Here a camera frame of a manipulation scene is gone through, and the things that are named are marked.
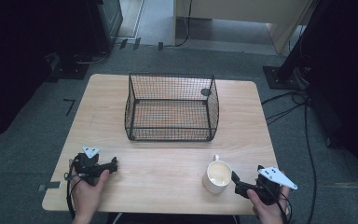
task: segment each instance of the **person's left hand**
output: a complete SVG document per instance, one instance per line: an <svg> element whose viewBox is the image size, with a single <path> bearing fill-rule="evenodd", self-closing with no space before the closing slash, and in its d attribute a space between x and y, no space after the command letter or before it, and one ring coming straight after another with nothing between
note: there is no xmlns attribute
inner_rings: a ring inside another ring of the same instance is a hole
<svg viewBox="0 0 358 224"><path fill-rule="evenodd" d="M73 160L69 160L69 166L71 166L72 162ZM76 175L75 169L73 169L72 175ZM96 186L90 185L86 181L81 180L78 176L72 178L72 198L76 210L73 223L91 223L92 217L100 205L103 187L108 177L109 170L104 170Z"/></svg>

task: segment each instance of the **wooden tabletop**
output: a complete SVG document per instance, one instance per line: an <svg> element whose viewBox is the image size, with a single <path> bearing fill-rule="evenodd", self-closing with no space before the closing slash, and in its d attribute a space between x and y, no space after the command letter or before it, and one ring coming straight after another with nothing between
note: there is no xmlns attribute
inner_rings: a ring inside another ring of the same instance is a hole
<svg viewBox="0 0 358 224"><path fill-rule="evenodd" d="M211 142L136 142L124 129L128 76L93 75L77 110L48 189L46 210L67 211L68 161L82 147L98 147L99 163L117 157L118 171L106 183L101 212L250 215L249 200L230 183L218 195L202 185L213 155L227 162L241 181L255 184L257 165L277 166L254 82L216 80L219 124Z"/></svg>

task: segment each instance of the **hand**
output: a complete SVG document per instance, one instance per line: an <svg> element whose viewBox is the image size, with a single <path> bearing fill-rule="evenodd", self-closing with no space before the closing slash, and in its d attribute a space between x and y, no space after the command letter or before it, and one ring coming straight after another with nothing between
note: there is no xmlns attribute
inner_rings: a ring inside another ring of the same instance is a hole
<svg viewBox="0 0 358 224"><path fill-rule="evenodd" d="M69 166L71 166L72 162L73 160L69 160ZM76 175L75 169L73 169L72 175ZM109 171L104 170L96 186L89 185L89 183L81 180L78 176L72 178L72 198L76 210L75 219L72 223L91 223L92 217L100 205L103 187L108 177Z"/></svg>
<svg viewBox="0 0 358 224"><path fill-rule="evenodd" d="M281 195L280 195L279 203L281 204L283 212L286 212L287 204L286 204L286 199L282 196L282 194L286 198L288 198L289 191L290 191L290 189L287 188L286 186L283 186L281 188ZM283 223L281 210L276 203L272 204L272 205L265 205L263 202L261 202L257 193L252 189L248 189L246 191L246 193L248 194L249 199L251 200L252 204L254 205L253 211L254 211L255 215L258 216L258 218L260 219L262 224Z"/></svg>

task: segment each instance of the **mug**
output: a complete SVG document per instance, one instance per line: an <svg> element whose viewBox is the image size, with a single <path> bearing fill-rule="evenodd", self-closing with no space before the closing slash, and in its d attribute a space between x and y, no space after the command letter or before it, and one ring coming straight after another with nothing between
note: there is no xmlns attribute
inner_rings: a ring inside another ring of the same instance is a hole
<svg viewBox="0 0 358 224"><path fill-rule="evenodd" d="M220 161L218 155L214 155L213 161L202 177L203 186L211 193L221 193L231 181L231 174L229 165Z"/></svg>

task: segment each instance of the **basket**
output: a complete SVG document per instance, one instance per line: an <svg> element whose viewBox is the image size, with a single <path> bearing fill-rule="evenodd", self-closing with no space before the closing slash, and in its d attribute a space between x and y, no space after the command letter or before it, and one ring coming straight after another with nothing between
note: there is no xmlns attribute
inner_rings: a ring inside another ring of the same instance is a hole
<svg viewBox="0 0 358 224"><path fill-rule="evenodd" d="M211 141L219 120L213 75L131 73L125 130L135 141Z"/></svg>

